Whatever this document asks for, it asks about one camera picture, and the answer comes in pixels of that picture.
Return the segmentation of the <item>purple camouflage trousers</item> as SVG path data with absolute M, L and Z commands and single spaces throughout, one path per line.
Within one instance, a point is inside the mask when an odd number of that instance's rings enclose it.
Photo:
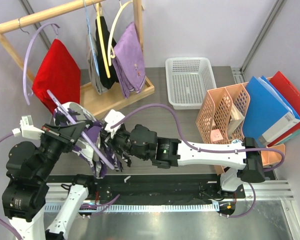
M 123 166 L 110 146 L 101 140 L 100 133 L 103 129 L 102 123 L 97 120 L 88 110 L 75 102 L 67 102 L 62 105 L 74 119 L 75 122 L 84 122 L 84 132 L 92 143 L 101 151 L 102 155 L 114 166 L 114 170 L 121 172 Z M 102 161 L 92 146 L 81 136 L 72 152 L 82 158 L 92 170 L 97 179 L 102 179 L 107 174 L 107 165 Z

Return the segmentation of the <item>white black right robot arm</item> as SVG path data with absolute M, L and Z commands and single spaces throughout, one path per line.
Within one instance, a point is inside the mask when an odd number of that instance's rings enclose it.
M 263 183 L 265 171 L 262 157 L 253 138 L 242 143 L 206 144 L 186 142 L 178 138 L 159 137 L 155 131 L 137 124 L 132 131 L 122 125 L 115 133 L 100 132 L 101 143 L 118 154 L 128 164 L 130 157 L 150 160 L 161 169 L 189 165 L 223 166 L 228 169 L 216 180 L 213 192 L 203 188 L 204 198 L 227 198 L 243 183 Z

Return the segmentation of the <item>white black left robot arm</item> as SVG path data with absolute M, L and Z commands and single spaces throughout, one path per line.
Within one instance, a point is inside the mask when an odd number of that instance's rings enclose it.
M 80 122 L 68 126 L 45 124 L 37 128 L 24 120 L 13 134 L 40 140 L 35 146 L 22 141 L 8 154 L 6 163 L 10 181 L 2 194 L 4 214 L 23 240 L 66 240 L 84 200 L 96 195 L 93 176 L 74 177 L 67 198 L 54 221 L 44 227 L 47 180 L 61 154 L 71 152 L 85 128 Z

